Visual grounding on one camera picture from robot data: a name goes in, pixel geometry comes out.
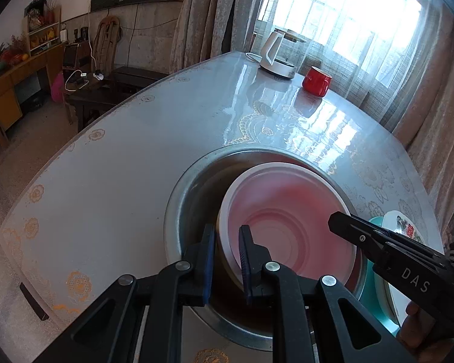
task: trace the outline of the black cable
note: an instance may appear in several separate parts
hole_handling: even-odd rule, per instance
[[[136,11],[136,14],[134,14],[134,24],[133,24],[133,27],[136,27],[136,18],[138,16],[138,5],[137,4],[137,11]],[[131,50],[131,41],[133,40],[133,34],[134,34],[134,31],[131,32],[131,38],[130,38],[130,45],[128,46],[128,59],[126,60],[126,66],[128,67],[129,66],[129,63],[130,63],[130,50]]]
[[[178,20],[178,18],[166,21],[165,23],[160,23],[159,25],[156,25],[156,26],[146,27],[146,28],[129,28],[129,27],[124,27],[124,26],[121,26],[121,27],[125,28],[127,30],[149,30],[150,28],[160,27],[160,26],[163,26],[163,25],[170,23],[172,21],[175,21],[175,20]]]

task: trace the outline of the curtain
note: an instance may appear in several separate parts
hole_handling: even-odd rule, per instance
[[[446,248],[454,236],[454,17],[442,8],[420,74],[401,89],[393,135],[406,147],[434,207]]]
[[[261,0],[184,0],[170,59],[170,73],[224,51],[250,45]]]
[[[274,28],[299,33],[308,43],[299,73],[327,71],[330,89],[393,129],[397,94],[432,46],[439,14],[433,0],[264,0],[252,52]]]

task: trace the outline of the stainless steel bowl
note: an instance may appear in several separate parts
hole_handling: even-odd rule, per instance
[[[262,145],[231,145],[196,161],[182,175],[166,207],[163,225],[168,263],[182,259],[188,245],[200,241],[205,224],[215,224],[230,184],[247,169],[266,162],[290,162],[324,178],[338,192],[352,214],[356,211],[340,187],[326,173],[288,151]],[[359,298],[367,275],[367,259],[357,250],[347,288]],[[272,351],[271,314],[245,305],[243,292],[215,258],[212,296],[208,306],[192,308],[212,329],[243,347]]]

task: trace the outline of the pink plastic basin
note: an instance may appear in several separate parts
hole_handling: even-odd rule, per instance
[[[254,242],[266,246],[272,260],[304,277],[330,274],[345,284],[356,248],[328,229],[335,211],[349,214],[338,193],[308,169],[271,162],[245,171],[227,190],[218,217],[230,270],[242,282],[239,227],[247,224]]]

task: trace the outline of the red mug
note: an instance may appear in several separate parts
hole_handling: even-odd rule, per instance
[[[303,88],[316,96],[325,96],[331,83],[331,76],[319,68],[311,67],[303,80]]]

